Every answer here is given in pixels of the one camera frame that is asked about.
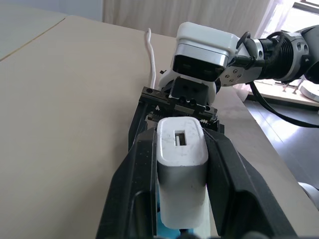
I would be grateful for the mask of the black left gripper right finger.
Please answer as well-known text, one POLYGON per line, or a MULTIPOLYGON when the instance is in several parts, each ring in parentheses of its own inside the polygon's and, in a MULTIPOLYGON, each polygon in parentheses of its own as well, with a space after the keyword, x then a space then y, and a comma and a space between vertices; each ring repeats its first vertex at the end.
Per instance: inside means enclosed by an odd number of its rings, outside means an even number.
POLYGON ((223 239, 295 238, 297 234, 262 175, 224 134, 205 129, 207 190, 223 239))

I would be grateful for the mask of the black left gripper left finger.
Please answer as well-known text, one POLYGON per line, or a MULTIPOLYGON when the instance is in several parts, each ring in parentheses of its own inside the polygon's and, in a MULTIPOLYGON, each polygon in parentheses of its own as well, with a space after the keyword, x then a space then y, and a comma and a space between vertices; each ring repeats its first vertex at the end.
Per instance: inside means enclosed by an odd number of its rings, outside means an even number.
POLYGON ((114 173, 98 239, 152 239, 157 234, 156 129, 140 133, 114 173))

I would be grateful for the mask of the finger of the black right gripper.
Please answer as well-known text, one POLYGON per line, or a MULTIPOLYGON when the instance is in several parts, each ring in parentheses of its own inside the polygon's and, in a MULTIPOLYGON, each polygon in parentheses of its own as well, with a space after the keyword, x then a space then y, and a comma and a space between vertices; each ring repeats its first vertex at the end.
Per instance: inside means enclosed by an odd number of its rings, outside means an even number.
POLYGON ((218 119, 215 121, 203 120, 203 128, 210 129, 221 134, 225 133, 224 125, 221 124, 218 119))
POLYGON ((128 132, 128 150, 132 148, 134 141, 138 138, 139 134, 152 129, 154 131, 152 137, 152 151, 155 151, 157 122, 154 121, 152 117, 155 109, 156 106, 154 104, 139 100, 128 132))

